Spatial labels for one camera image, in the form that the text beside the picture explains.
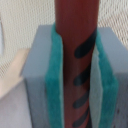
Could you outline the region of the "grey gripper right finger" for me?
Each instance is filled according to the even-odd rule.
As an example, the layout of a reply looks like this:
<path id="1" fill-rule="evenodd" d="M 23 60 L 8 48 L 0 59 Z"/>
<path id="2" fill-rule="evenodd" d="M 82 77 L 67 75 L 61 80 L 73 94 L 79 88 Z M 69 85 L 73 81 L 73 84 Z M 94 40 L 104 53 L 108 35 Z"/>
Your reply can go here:
<path id="1" fill-rule="evenodd" d="M 128 50 L 111 28 L 99 28 L 90 81 L 92 128 L 128 128 Z"/>

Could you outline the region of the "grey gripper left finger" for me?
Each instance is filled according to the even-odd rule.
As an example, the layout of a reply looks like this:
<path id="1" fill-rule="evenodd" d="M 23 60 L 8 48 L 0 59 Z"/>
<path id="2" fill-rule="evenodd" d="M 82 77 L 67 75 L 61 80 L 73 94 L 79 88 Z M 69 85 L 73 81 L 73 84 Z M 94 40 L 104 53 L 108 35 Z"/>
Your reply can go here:
<path id="1" fill-rule="evenodd" d="M 55 25 L 38 27 L 22 76 L 32 128 L 64 128 L 63 45 Z"/>

